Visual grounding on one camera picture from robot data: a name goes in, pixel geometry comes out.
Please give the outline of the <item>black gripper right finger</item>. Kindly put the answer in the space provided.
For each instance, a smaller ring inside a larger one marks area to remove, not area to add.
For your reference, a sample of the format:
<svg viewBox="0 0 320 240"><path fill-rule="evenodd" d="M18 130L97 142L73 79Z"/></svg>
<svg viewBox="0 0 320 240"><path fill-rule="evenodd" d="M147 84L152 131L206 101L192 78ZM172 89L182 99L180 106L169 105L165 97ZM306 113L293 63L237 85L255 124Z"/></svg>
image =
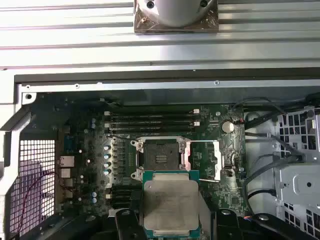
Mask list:
<svg viewBox="0 0 320 240"><path fill-rule="evenodd" d="M248 218L221 208L212 216L213 240L311 240L313 237L268 213Z"/></svg>

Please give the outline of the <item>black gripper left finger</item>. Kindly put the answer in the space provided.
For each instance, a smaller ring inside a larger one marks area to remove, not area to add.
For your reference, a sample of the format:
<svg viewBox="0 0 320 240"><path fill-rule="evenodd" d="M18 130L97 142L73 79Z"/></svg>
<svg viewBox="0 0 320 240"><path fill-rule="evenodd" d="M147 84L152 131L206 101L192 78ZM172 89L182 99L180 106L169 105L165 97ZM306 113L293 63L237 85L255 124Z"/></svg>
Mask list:
<svg viewBox="0 0 320 240"><path fill-rule="evenodd" d="M114 216L81 215L61 221L32 237L33 240L146 240L148 237L131 209Z"/></svg>

